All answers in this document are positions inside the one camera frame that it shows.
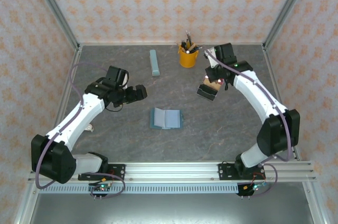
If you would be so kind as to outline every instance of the yellow cup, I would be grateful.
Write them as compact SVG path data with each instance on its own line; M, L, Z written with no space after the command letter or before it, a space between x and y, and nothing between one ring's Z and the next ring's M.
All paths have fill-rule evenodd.
M199 50L194 53L185 53L182 51L182 47L179 48L180 55L180 64L185 68L193 67L196 64L197 55L199 54Z

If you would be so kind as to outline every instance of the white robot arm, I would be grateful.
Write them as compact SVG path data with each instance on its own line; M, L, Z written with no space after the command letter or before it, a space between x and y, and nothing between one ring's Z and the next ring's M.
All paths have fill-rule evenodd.
M109 67L106 77L86 88L82 101L56 128L46 136L36 135L31 143L32 170L37 170L39 159L43 158L38 168L40 174L59 183L66 183L75 174L107 173L106 157L97 153L72 155L71 151L89 123L110 103L118 107L147 97L143 85L137 85L136 90L127 87L128 78L126 70ZM43 154L48 143L50 146Z
M206 68L206 75L210 82L224 80L226 85L230 83L239 90L257 112L263 126L257 136L257 143L249 150L237 156L235 167L242 178L250 176L253 167L257 166L271 155L287 149L287 136L285 126L282 123L277 108L283 113L290 132L291 145L298 143L300 116L296 110L288 110L278 102L269 91L261 84L253 68L246 62L237 62L231 43L215 46L205 51L205 57L209 59L210 66ZM224 68L217 60L230 68L241 72L237 75L233 71Z

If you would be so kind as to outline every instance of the blue eraser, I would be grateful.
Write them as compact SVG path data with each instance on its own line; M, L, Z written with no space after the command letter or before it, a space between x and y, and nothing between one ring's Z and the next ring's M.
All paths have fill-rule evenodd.
M155 50L150 50L150 63L152 64L153 76L159 76L159 69Z

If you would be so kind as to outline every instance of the gray marble floor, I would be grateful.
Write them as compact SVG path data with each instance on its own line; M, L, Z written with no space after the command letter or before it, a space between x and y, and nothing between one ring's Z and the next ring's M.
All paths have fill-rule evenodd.
M259 45L234 45L238 60L247 60L274 95L268 68ZM156 50L160 76L152 77L149 51ZM103 111L93 121L94 132L83 132L73 154L94 151L113 162L126 161L232 161L256 142L261 127L258 115L235 88L218 93L214 102L196 94L208 61L203 49L194 68L179 64L175 45L84 46L80 62L110 65L129 71L129 86L144 84L148 97L125 105L118 113ZM105 73L78 67L75 83L82 90ZM72 91L66 114L76 105ZM150 129L150 109L181 109L184 128Z

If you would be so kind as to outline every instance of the wall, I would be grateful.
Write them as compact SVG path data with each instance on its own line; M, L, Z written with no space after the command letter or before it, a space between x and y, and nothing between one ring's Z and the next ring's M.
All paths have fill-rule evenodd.
M79 42L263 42L285 0L57 0Z
M314 160L338 220L338 0L298 0L269 50L284 103L301 114L299 147Z
M44 0L0 0L0 223L13 223L30 143L52 127L73 49Z

